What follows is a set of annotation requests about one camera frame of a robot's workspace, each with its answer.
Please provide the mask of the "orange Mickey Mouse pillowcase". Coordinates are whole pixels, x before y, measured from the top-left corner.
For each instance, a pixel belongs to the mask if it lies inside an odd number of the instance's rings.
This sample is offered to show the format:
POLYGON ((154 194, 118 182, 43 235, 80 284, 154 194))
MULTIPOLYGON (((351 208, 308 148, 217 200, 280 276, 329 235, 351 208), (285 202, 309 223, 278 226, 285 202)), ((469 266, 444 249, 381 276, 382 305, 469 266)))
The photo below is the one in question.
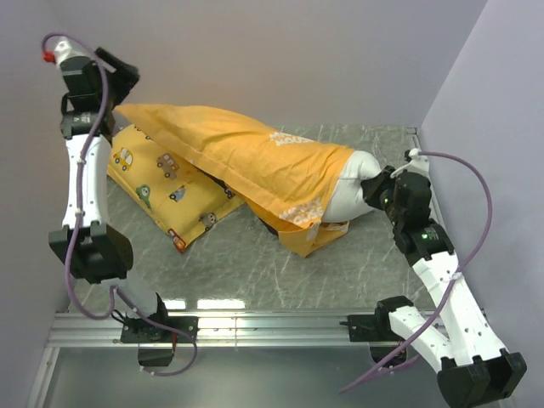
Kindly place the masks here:
POLYGON ((349 222, 327 221, 325 211, 353 149, 208 106, 124 104, 116 110, 160 146, 224 181, 299 256, 347 234, 349 222))

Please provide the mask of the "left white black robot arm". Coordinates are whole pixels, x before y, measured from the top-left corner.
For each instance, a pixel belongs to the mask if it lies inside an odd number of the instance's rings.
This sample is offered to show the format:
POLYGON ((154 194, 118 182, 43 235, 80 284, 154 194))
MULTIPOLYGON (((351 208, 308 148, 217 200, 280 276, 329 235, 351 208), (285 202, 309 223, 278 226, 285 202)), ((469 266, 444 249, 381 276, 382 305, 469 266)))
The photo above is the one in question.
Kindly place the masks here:
POLYGON ((131 275, 131 242, 109 224, 107 209, 107 167, 116 124, 112 111, 136 85, 139 72, 102 48, 85 54, 65 37, 43 58, 56 64, 67 87, 60 131, 69 158, 69 194, 61 228, 49 234, 48 244, 65 266, 71 304, 90 319, 112 317, 136 336, 163 341, 172 328, 166 306, 131 275), (101 316, 86 310, 74 292, 77 280, 105 286, 110 301, 120 298, 127 311, 114 304, 101 316))

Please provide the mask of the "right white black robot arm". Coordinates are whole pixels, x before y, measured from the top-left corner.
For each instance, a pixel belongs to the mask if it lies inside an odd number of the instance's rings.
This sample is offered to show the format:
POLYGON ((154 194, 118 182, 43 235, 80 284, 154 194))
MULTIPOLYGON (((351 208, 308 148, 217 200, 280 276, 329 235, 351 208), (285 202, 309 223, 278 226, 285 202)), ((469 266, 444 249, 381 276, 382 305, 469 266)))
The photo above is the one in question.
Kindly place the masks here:
POLYGON ((365 203, 384 211, 394 243, 435 305, 425 318, 407 297, 377 303, 374 327, 383 339, 413 347, 437 374, 450 407, 477 407, 509 398, 527 371, 494 333, 462 274, 451 239, 431 217, 430 180, 423 173, 385 167, 362 182, 365 203))

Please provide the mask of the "white pillow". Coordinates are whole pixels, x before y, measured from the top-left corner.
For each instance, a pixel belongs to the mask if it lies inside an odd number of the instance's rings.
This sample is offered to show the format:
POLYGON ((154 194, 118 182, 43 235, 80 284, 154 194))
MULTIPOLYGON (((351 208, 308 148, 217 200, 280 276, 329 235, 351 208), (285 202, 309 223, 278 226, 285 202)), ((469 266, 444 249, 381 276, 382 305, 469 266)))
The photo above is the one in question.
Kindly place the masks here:
POLYGON ((324 223, 345 223, 371 211, 364 201, 361 182, 375 178, 382 171, 372 154, 356 150, 338 176, 331 200, 322 216, 324 223))

